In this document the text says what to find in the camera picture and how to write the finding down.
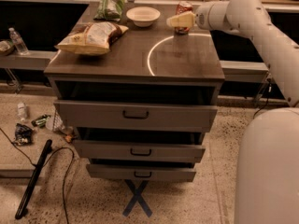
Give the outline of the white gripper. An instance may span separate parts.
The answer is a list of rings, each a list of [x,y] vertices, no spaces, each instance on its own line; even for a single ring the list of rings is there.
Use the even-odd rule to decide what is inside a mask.
[[[207,2],[199,6],[195,14],[186,11],[166,20],[169,27],[191,28],[197,26],[205,30],[217,30],[223,21],[223,15],[216,2]]]

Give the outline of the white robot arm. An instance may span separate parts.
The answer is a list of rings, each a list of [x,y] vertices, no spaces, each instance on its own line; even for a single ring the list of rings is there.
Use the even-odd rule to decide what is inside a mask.
[[[238,152],[234,224],[299,224],[299,48],[260,0],[206,2],[166,20],[170,27],[223,31],[250,40],[288,106],[246,128]]]

